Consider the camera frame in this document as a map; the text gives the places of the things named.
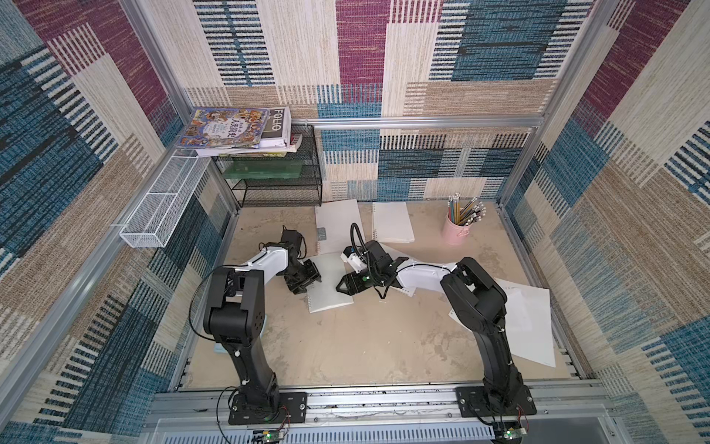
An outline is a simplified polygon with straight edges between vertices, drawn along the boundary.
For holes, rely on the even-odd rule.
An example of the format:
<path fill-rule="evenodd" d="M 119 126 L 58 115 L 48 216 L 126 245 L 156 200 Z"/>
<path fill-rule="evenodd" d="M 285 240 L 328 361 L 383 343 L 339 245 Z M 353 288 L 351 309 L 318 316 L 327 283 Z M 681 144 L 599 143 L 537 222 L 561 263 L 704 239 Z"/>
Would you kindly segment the torn white notebook page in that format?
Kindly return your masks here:
<path fill-rule="evenodd" d="M 496 279 L 506 293 L 506 333 L 513 355 L 543 366 L 556 366 L 550 292 Z"/>

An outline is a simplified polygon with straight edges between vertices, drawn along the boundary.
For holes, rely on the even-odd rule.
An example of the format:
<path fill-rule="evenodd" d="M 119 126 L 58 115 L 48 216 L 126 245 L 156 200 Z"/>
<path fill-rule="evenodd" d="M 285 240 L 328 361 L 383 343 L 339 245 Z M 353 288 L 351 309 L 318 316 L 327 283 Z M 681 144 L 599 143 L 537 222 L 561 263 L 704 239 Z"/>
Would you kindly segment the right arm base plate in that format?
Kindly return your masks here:
<path fill-rule="evenodd" d="M 459 386 L 455 394 L 462 417 L 517 416 L 520 408 L 527 416 L 538 413 L 531 391 L 525 385 L 508 395 L 500 395 L 484 386 Z"/>

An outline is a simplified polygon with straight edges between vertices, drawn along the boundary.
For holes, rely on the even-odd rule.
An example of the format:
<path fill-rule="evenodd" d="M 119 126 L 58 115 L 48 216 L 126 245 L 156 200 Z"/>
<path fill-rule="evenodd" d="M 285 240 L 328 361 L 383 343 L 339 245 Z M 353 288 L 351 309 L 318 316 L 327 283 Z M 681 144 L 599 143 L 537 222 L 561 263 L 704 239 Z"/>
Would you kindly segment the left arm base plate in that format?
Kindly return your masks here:
<path fill-rule="evenodd" d="M 255 403 L 248 403 L 246 396 L 237 394 L 229 402 L 230 426 L 255 426 L 303 424 L 306 419 L 308 407 L 307 392 L 282 392 L 279 395 L 277 407 L 263 407 Z"/>

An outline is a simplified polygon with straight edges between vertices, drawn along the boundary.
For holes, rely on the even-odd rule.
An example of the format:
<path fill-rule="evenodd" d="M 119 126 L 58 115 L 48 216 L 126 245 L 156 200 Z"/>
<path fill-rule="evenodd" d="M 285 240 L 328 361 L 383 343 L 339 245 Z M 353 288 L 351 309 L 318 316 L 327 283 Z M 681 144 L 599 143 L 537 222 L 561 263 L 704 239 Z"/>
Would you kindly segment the white spiral notebook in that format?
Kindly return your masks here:
<path fill-rule="evenodd" d="M 355 199 L 323 203 L 315 209 L 317 253 L 341 253 L 351 245 L 351 224 L 362 228 L 362 218 Z"/>

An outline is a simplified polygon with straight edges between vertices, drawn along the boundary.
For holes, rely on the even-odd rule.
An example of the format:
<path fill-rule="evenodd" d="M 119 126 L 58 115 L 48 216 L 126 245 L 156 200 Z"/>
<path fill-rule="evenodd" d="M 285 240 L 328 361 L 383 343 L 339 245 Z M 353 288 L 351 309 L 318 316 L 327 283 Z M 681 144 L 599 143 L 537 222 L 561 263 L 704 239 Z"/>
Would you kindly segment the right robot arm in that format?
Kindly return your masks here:
<path fill-rule="evenodd" d="M 503 414 L 517 404 L 523 393 L 523 377 L 513 364 L 506 333 L 508 296 L 497 281 L 473 258 L 455 264 L 425 264 L 408 257 L 391 258 L 384 253 L 366 259 L 361 253 L 342 253 L 351 266 L 336 290 L 355 295 L 369 288 L 416 288 L 441 292 L 458 320 L 469 329 L 484 364 L 484 398 L 493 412 Z"/>

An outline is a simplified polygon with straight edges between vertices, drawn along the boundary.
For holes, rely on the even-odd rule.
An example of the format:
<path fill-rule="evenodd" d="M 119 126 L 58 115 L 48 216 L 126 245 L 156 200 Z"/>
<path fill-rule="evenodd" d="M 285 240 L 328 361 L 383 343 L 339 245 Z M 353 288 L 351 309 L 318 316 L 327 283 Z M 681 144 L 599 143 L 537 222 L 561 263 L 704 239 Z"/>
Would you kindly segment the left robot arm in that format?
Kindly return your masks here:
<path fill-rule="evenodd" d="M 281 394 L 262 344 L 266 284 L 282 277 L 295 294 L 321 280 L 316 265 L 291 242 L 269 242 L 244 265 L 219 266 L 208 275 L 203 330 L 221 345 L 240 383 L 227 398 L 229 425 L 302 424 L 307 394 Z"/>

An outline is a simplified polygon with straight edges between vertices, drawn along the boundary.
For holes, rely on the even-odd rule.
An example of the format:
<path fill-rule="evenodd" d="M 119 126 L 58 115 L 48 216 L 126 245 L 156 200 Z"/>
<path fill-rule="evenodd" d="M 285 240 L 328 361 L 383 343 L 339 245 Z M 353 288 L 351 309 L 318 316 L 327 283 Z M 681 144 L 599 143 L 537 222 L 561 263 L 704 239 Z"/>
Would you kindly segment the grey-green notebook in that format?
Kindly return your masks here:
<path fill-rule="evenodd" d="M 373 203 L 373 238 L 384 243 L 412 243 L 415 236 L 405 202 Z"/>

